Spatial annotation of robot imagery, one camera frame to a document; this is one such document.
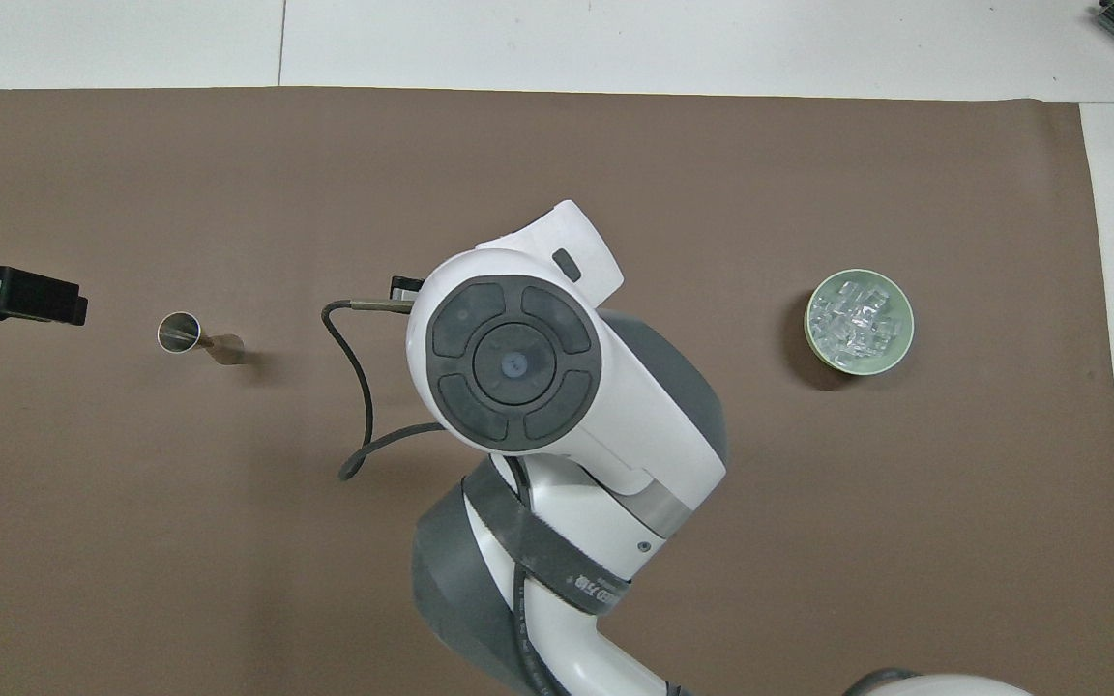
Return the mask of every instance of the gray circular cap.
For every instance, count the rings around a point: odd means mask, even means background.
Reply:
[[[549,282],[463,282],[429,322],[437,406],[461,435],[521,452],[566,435],[600,382],[600,344],[587,312]]]

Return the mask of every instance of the black device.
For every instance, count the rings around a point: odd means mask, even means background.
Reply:
[[[74,282],[0,266],[0,321],[17,317],[84,326],[88,304]]]

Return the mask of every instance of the white tabletop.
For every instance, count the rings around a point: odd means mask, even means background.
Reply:
[[[0,88],[1078,101],[1114,362],[1114,39],[1093,14],[1056,0],[0,0]]]

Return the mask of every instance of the round center button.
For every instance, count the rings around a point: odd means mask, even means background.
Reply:
[[[487,395],[512,406],[539,399],[554,381],[556,356],[543,333],[508,323],[487,332],[473,357],[476,382]]]

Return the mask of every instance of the metal jigger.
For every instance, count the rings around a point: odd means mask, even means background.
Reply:
[[[176,355],[190,349],[205,349],[208,356],[222,365],[240,365],[244,361],[242,339],[231,333],[208,335],[201,329],[201,322],[186,312],[169,314],[157,325],[157,344]]]

